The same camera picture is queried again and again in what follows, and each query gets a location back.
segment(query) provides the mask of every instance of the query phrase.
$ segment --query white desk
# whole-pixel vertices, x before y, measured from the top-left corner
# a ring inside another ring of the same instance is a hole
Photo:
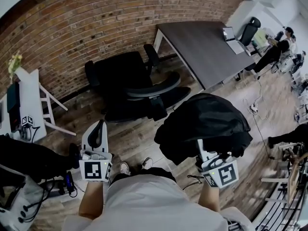
[[[42,103],[39,94],[39,72],[34,70],[31,74],[33,82],[19,82],[19,97],[20,97],[20,118],[24,116],[31,116],[34,121],[34,127],[40,127],[34,137],[33,142],[44,138],[47,135],[45,128],[45,120],[43,118]],[[6,94],[0,100],[2,102],[2,123],[0,128],[0,134],[9,134],[11,138],[15,140],[21,140],[19,132],[11,133],[10,118],[7,112]]]

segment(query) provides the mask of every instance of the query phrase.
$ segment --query wooden floor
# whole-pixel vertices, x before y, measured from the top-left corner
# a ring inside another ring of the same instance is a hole
[[[160,81],[170,70],[180,73],[181,84],[191,87],[192,95],[201,90],[201,87],[194,81],[178,58],[164,62],[161,67],[162,72],[160,74],[155,72],[152,79],[154,82]],[[261,183],[260,178],[276,174],[277,161],[268,159],[253,115],[247,110],[248,104],[252,104],[259,97],[261,84],[261,98],[257,101],[260,116],[255,118],[260,132],[266,140],[268,136],[290,132],[296,127],[296,122],[293,119],[296,97],[290,92],[291,78],[287,74],[271,74],[269,71],[262,76],[260,84],[254,81],[249,73],[245,72],[245,75],[243,79],[242,74],[242,80],[239,82],[232,79],[229,83],[218,85],[211,91],[213,94],[231,101],[244,114],[251,127],[250,134],[254,139],[246,149],[244,156],[237,160],[240,180],[221,191],[220,202],[223,208],[235,206],[250,219],[253,219],[264,204],[265,197],[270,195],[274,187],[273,183]],[[73,137],[52,131],[40,142],[60,154],[67,154],[68,145],[71,142],[79,144],[83,132],[93,122],[103,118],[100,114],[103,102],[92,91],[79,95],[65,105],[69,108],[68,112],[55,109],[56,124],[76,132],[77,136]],[[154,160],[154,166],[172,172],[180,187],[193,182],[186,176],[198,174],[194,165],[195,159],[188,158],[179,166],[175,166],[164,158],[158,145],[154,142],[156,130],[163,122],[164,120],[154,122],[144,118],[127,123],[107,124],[109,150],[116,155],[112,177],[119,172],[121,161],[136,166],[150,156]],[[270,150],[269,153],[276,158],[281,157],[277,148]],[[78,172],[75,172],[74,178],[80,178]],[[78,181],[77,183],[85,189],[86,182]],[[192,201],[197,201],[201,187],[201,185],[194,185],[187,188],[185,192]],[[32,230],[60,230],[65,216],[77,213],[81,197],[82,192],[79,191],[77,198],[63,196],[44,202],[32,225]]]

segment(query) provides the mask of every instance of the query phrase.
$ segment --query black jacket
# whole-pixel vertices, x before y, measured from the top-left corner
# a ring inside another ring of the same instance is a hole
[[[154,141],[178,165],[199,154],[198,139],[204,140],[208,152],[242,156],[252,140],[249,131],[245,117],[229,101],[203,93],[191,97],[171,113],[157,130]]]

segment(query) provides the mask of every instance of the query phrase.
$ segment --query black pants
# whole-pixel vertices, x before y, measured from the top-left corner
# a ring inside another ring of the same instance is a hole
[[[263,68],[265,68],[268,64],[276,62],[279,60],[280,52],[275,48],[271,48],[266,52],[266,54],[260,59],[260,61],[254,67],[254,71],[256,73],[260,72]]]
[[[172,173],[171,172],[167,172],[165,171],[163,168],[160,168],[160,167],[152,167],[150,169],[142,169],[139,173],[139,175],[156,175],[156,176],[162,176],[162,177],[166,177],[166,178],[169,178],[171,180],[175,180],[175,178],[173,177]],[[128,178],[128,177],[131,177],[130,175],[126,175],[126,174],[118,174],[113,182],[111,184],[113,184],[114,182],[116,182],[117,180],[121,180],[121,179],[124,179],[124,178]]]
[[[272,137],[271,144],[279,144],[281,142],[298,143],[304,142],[306,144],[308,134],[308,124],[299,125],[294,131],[283,134],[281,136]]]

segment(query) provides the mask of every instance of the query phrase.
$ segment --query white table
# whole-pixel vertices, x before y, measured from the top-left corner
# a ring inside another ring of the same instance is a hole
[[[65,130],[63,128],[60,128],[55,125],[53,114],[51,110],[51,102],[50,99],[53,99],[57,104],[59,104],[63,109],[67,110],[67,108],[62,105],[58,100],[56,100],[45,88],[42,87],[42,85],[39,82],[39,72],[38,70],[34,70],[31,74],[28,74],[25,72],[26,75],[28,75],[29,81],[20,81],[19,82],[19,98],[20,98],[20,118],[22,119],[25,116],[30,116],[33,118],[34,121],[34,127],[40,127],[33,139],[33,142],[36,142],[42,138],[44,138],[47,135],[46,132],[46,126],[59,130],[64,133],[68,133],[71,135],[76,135],[76,133],[73,133],[71,131]],[[45,93],[46,98],[41,98],[40,96],[40,90]],[[15,140],[20,140],[24,142],[31,142],[25,141],[20,137],[19,132],[12,133],[11,132],[11,126],[10,126],[10,118],[9,114],[7,112],[7,95],[5,94],[4,97],[0,100],[2,103],[2,123],[0,128],[0,135],[9,134],[11,138]],[[42,109],[42,102],[47,102],[48,107],[48,114],[43,114]],[[31,129],[31,135],[34,135],[35,129]]]

